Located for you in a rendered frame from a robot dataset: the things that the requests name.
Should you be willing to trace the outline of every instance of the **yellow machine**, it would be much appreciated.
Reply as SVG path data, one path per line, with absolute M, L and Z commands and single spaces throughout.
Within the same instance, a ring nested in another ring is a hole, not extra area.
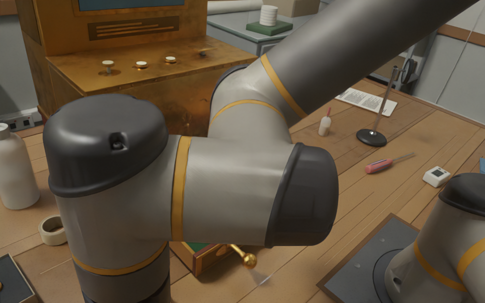
M 128 94 L 157 105 L 170 134 L 205 137 L 217 80 L 257 58 L 206 36 L 204 0 L 16 5 L 44 121 L 82 97 Z

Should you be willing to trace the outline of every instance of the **masking tape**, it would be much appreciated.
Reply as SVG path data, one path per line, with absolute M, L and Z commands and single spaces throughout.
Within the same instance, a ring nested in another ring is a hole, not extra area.
M 50 232 L 59 227 L 61 228 L 60 230 Z M 68 241 L 60 214 L 53 214 L 42 220 L 38 225 L 38 232 L 42 242 L 49 246 L 61 245 Z

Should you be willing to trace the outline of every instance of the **small glue bottle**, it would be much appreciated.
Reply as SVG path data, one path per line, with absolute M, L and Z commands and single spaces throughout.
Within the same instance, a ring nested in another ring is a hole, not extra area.
M 21 210 L 39 200 L 31 160 L 24 140 L 0 123 L 0 199 L 10 210 Z
M 332 124 L 332 119 L 330 119 L 330 110 L 332 108 L 329 107 L 326 111 L 326 116 L 323 117 L 320 121 L 320 127 L 318 128 L 318 134 L 322 137 L 326 137 L 329 135 L 330 132 L 330 125 Z

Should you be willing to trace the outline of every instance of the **green box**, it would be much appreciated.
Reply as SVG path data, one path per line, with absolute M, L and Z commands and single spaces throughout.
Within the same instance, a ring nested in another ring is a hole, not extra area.
M 274 36 L 292 29 L 293 29 L 293 23 L 288 23 L 280 20 L 276 20 L 275 26 L 261 25 L 259 21 L 246 24 L 247 31 L 263 34 L 266 36 Z

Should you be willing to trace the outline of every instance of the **blue screen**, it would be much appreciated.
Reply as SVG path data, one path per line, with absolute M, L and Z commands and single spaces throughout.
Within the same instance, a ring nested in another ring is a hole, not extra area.
M 182 5 L 184 0 L 79 0 L 81 12 Z

